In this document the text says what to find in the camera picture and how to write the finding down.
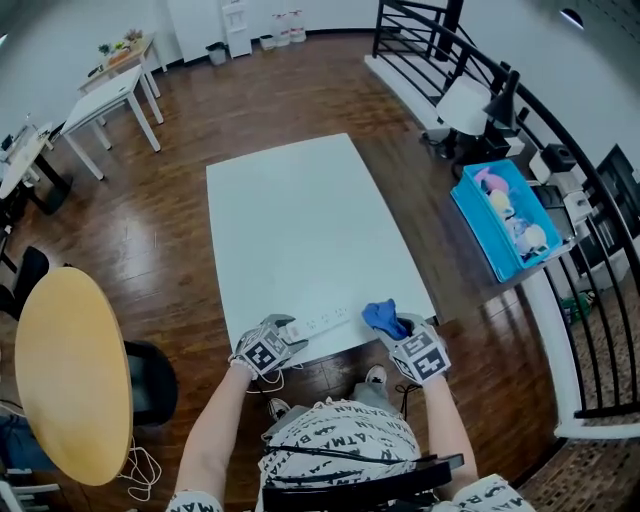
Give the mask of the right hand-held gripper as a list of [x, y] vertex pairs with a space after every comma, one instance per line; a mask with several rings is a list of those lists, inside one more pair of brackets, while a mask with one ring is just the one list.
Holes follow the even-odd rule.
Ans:
[[398, 318], [409, 332], [402, 340], [393, 339], [386, 331], [373, 331], [390, 353], [391, 360], [406, 378], [415, 384], [425, 384], [432, 377], [450, 369], [446, 343], [435, 328], [417, 315]]

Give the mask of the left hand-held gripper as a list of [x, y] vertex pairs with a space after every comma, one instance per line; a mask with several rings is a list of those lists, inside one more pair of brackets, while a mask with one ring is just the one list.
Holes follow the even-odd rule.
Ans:
[[292, 342], [289, 315], [271, 314], [245, 332], [233, 352], [233, 364], [246, 367], [252, 375], [266, 375], [279, 369], [308, 346], [306, 339]]

